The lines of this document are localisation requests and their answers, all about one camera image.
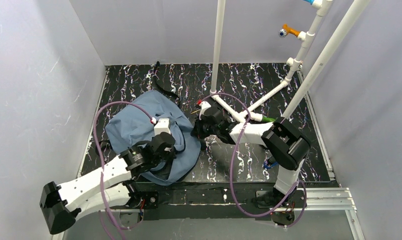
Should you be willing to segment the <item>light blue student backpack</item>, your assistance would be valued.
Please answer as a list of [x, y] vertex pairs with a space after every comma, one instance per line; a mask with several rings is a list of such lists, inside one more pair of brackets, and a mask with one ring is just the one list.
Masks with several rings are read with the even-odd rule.
[[[167, 126], [175, 140], [172, 150], [159, 153], [153, 149], [155, 126], [149, 122], [149, 116], [157, 121], [169, 120]], [[143, 159], [150, 162], [141, 175], [155, 184], [168, 186], [187, 175], [198, 161], [201, 143], [191, 135], [193, 128], [180, 108], [179, 95], [157, 83], [154, 90], [143, 93], [119, 111], [105, 130], [116, 154], [140, 147]]]

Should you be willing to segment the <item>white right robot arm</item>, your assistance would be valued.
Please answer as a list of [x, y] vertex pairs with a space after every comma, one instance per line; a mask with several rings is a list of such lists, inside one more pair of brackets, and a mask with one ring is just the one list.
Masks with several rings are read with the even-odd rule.
[[311, 149], [311, 141], [284, 117], [268, 123], [231, 122], [217, 107], [201, 111], [191, 135], [198, 139], [214, 135], [221, 142], [236, 146], [240, 143], [264, 146], [279, 165], [274, 188], [284, 195], [298, 180], [303, 160]]

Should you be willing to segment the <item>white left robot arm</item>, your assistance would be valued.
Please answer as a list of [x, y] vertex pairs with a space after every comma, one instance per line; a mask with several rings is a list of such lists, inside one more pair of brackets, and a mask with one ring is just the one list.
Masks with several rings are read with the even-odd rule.
[[85, 215], [110, 206], [124, 206], [137, 194], [125, 184], [162, 161], [175, 158], [175, 139], [166, 132], [142, 140], [117, 155], [104, 167], [77, 179], [42, 188], [39, 206], [52, 235], [69, 229]]

